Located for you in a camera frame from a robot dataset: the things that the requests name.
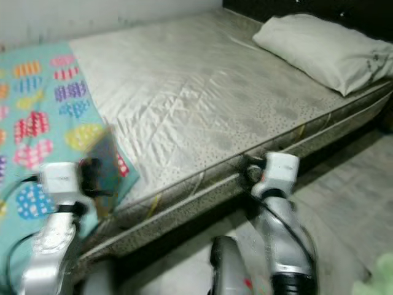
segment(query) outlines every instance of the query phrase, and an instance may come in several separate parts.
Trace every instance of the tiled floor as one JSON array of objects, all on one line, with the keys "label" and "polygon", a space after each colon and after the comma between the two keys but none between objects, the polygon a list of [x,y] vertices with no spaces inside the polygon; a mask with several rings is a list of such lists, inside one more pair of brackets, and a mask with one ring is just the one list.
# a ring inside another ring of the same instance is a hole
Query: tiled floor
[{"label": "tiled floor", "polygon": [[[393,136],[378,132],[299,179],[294,201],[317,247],[321,294],[350,294],[393,245]],[[211,285],[211,239],[237,239],[256,294],[271,294],[263,240],[242,211],[217,222],[130,278],[121,294],[204,295]]]}]

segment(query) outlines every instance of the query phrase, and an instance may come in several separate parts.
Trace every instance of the black headboard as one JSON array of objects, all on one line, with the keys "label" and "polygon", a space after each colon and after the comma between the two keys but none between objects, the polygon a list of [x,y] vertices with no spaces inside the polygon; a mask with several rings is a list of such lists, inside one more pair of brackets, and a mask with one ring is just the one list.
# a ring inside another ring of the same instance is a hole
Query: black headboard
[{"label": "black headboard", "polygon": [[261,22],[305,12],[393,42],[393,0],[224,0],[224,7]]}]

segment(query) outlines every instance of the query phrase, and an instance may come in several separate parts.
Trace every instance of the turquoise blanket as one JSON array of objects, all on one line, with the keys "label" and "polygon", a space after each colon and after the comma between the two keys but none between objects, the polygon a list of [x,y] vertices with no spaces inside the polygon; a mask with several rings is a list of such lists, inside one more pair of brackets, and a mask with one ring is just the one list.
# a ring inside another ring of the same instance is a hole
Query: turquoise blanket
[{"label": "turquoise blanket", "polygon": [[[104,128],[87,83],[67,44],[45,45],[0,54],[0,193],[31,175],[44,162],[75,162]],[[119,150],[118,202],[138,179]],[[4,201],[0,198],[0,269],[10,247],[38,231],[54,202],[39,184],[27,183]],[[95,212],[83,221],[83,235],[98,223]],[[31,242],[12,257],[15,285],[26,266]]]}]

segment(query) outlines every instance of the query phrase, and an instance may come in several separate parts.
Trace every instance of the white wall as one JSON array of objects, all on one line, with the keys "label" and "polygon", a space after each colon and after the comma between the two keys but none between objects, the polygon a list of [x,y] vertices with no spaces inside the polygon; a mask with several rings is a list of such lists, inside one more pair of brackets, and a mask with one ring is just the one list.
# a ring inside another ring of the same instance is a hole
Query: white wall
[{"label": "white wall", "polygon": [[7,50],[118,30],[222,5],[222,0],[0,0],[0,46]]}]

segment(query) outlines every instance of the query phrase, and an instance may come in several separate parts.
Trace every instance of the white pillow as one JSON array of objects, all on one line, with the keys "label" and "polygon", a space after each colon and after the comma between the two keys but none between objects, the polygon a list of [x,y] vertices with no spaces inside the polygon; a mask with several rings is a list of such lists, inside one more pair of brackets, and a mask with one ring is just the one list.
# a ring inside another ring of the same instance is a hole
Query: white pillow
[{"label": "white pillow", "polygon": [[253,40],[344,96],[393,77],[393,44],[311,15],[273,17]]}]

